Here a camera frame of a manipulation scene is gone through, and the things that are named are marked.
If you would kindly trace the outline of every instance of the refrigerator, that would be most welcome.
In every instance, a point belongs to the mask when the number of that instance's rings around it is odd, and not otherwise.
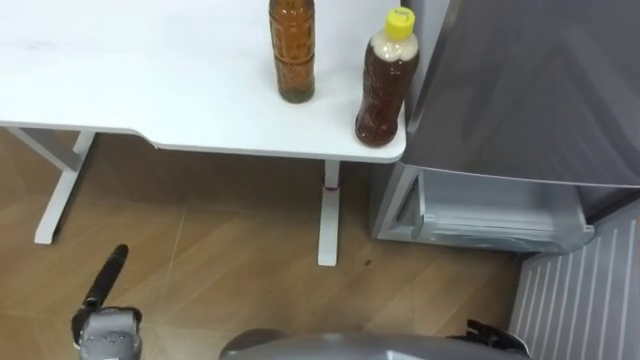
[[[374,238],[571,253],[640,194],[640,2],[406,0],[407,149],[374,169]]]

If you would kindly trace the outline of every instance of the plastic bottle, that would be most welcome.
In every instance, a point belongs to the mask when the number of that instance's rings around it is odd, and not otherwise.
[[[398,114],[418,68],[415,19],[409,8],[391,10],[384,29],[367,46],[364,91],[356,118],[356,135],[366,145],[386,145],[398,131]]]
[[[269,18],[280,95],[291,103],[308,101],[315,90],[315,3],[270,0]]]

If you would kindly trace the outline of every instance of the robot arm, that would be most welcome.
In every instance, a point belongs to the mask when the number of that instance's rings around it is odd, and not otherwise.
[[[140,310],[103,307],[128,253],[126,245],[115,248],[71,319],[71,333],[80,350],[80,360],[139,360],[141,357]]]

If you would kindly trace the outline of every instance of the radiator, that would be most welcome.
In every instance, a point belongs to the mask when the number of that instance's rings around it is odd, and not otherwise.
[[[524,262],[510,331],[534,359],[640,359],[639,216],[636,202],[581,250]]]

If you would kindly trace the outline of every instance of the brown liquid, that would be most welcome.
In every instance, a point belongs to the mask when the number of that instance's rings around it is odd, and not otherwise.
[[[269,17],[280,95],[292,103],[305,102],[315,89],[315,4],[270,0]]]
[[[387,62],[369,44],[365,54],[364,92],[356,118],[356,135],[369,146],[386,145],[398,131],[398,114],[418,68],[419,54],[409,61]]]

